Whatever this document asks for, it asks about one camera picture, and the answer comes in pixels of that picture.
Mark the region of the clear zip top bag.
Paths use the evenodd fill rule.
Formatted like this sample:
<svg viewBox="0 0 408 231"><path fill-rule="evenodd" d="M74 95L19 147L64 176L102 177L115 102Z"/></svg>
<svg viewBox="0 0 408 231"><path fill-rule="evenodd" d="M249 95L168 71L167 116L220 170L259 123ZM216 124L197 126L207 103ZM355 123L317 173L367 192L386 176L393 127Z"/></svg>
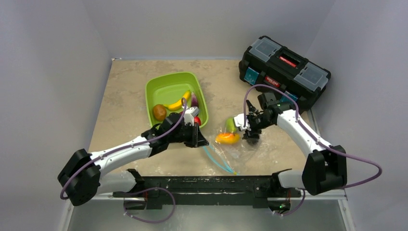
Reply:
<svg viewBox="0 0 408 231"><path fill-rule="evenodd" d="M236 144L219 144L215 138L226 133L225 124L208 133L209 145L204 147L208 158L220 169L231 175L263 175L276 168L277 148L260 139L258 144L251 146L242 138L243 132L237 132L240 140Z"/></svg>

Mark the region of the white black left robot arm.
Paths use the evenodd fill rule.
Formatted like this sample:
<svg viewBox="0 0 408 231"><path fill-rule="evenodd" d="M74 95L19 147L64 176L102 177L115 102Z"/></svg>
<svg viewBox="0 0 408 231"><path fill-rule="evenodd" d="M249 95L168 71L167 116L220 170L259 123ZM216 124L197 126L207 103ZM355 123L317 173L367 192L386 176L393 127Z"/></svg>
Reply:
<svg viewBox="0 0 408 231"><path fill-rule="evenodd" d="M162 123L117 147L93 153L75 151L57 177L62 186L60 198L70 200L74 206L82 205L97 195L102 178L111 171L161 153L171 143L183 143L189 148L209 145L198 124L188 122L186 115L171 113Z"/></svg>

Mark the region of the red fake apple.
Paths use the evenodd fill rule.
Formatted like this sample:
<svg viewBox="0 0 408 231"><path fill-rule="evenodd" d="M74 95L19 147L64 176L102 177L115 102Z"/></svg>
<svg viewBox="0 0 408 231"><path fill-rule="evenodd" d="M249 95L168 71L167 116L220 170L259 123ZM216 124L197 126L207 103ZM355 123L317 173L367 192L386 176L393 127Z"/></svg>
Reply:
<svg viewBox="0 0 408 231"><path fill-rule="evenodd" d="M201 120L200 120L200 118L198 116L194 117L194 122L197 123L199 126L202 125L202 122L201 122Z"/></svg>

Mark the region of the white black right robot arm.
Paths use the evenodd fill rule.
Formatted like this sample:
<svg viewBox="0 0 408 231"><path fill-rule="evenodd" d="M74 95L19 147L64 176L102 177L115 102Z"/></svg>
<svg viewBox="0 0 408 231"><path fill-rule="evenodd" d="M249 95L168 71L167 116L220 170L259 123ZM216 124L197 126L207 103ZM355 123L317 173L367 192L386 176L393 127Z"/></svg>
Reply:
<svg viewBox="0 0 408 231"><path fill-rule="evenodd" d="M306 157L302 171L282 170L272 175L271 192L281 196L289 188L304 189L311 195L318 195L338 189L347 184L346 157L342 146L332 146L307 125L297 111L297 105L273 101L272 93L258 96L261 110L249 100L245 103L249 112L234 117L234 125L244 132L243 138L249 144L256 144L262 130L276 125L286 132Z"/></svg>

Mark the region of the purple fake eggplant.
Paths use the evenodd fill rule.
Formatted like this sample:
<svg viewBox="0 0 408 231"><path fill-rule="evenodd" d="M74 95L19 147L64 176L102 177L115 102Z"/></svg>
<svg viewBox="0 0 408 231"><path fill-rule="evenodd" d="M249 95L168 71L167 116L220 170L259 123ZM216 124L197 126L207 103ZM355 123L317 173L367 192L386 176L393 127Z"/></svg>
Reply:
<svg viewBox="0 0 408 231"><path fill-rule="evenodd" d="M199 103L194 92L191 93L190 99L190 107L199 107Z"/></svg>

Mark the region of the brown fake kiwi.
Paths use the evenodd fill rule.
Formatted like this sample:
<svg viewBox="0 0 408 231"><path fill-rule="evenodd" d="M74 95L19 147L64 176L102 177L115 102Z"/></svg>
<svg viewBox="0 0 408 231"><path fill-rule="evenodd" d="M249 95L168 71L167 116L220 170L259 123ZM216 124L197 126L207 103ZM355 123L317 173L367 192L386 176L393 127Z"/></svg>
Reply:
<svg viewBox="0 0 408 231"><path fill-rule="evenodd" d="M162 104L153 107L153 116L157 121L163 121L166 118L167 110Z"/></svg>

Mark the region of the yellow fake banana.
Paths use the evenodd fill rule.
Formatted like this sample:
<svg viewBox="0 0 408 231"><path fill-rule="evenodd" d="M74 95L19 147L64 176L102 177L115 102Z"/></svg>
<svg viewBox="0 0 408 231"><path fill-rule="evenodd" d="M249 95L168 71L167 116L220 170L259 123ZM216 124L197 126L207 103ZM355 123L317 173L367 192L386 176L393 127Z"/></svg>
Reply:
<svg viewBox="0 0 408 231"><path fill-rule="evenodd" d="M179 110L183 106L183 103L186 103L190 97L191 91L187 90L177 102L173 104L164 104L163 106L169 111L176 111Z"/></svg>

